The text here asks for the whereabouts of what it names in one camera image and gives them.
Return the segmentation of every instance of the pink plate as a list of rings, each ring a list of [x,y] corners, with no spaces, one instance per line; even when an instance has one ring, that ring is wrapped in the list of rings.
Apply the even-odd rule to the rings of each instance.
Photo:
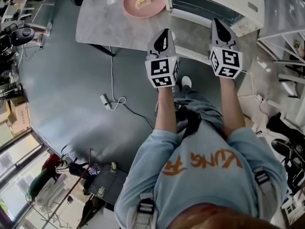
[[[165,7],[165,0],[151,0],[152,3],[143,8],[137,9],[137,0],[124,0],[125,11],[136,18],[149,18],[159,13]]]

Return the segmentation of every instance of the gray floor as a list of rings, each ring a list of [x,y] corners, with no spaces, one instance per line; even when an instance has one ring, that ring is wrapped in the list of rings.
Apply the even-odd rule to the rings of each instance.
[[[42,23],[49,9],[43,8],[35,22]],[[58,151],[70,144],[67,150],[71,156],[87,159],[89,148],[93,148],[95,161],[115,161],[120,169],[128,171],[151,129],[124,106],[114,112],[105,109],[100,95],[112,99],[110,56],[75,41],[79,7],[68,0],[57,0],[53,9],[51,36],[42,50],[26,49],[20,67],[31,123]],[[154,125],[157,91],[146,76],[146,52],[112,50],[117,54],[113,59],[115,97],[125,96],[126,104]],[[182,58],[179,77],[183,75],[190,76],[195,90],[220,106],[219,80],[210,66]],[[243,77],[237,80],[238,85]]]

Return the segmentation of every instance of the light blue sweatshirt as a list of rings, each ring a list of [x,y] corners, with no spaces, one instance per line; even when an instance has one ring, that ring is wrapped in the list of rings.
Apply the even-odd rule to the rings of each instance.
[[[115,215],[122,229],[140,194],[152,192],[158,210],[157,228],[164,229],[184,210],[212,203],[258,217],[253,170],[262,167],[284,197],[285,169],[271,148],[249,128],[225,141],[207,122],[181,143],[176,134],[154,130],[140,147]]]

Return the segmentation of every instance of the white appliance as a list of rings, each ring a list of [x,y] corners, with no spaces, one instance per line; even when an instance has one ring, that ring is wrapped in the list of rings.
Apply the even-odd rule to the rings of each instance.
[[[264,0],[165,0],[171,15],[211,27],[224,21],[240,37],[264,26]]]

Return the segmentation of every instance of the red object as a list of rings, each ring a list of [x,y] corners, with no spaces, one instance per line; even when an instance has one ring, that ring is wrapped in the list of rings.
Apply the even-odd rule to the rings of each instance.
[[[52,154],[50,157],[44,162],[41,170],[47,169],[51,170],[59,166],[61,163],[61,159],[57,154]]]

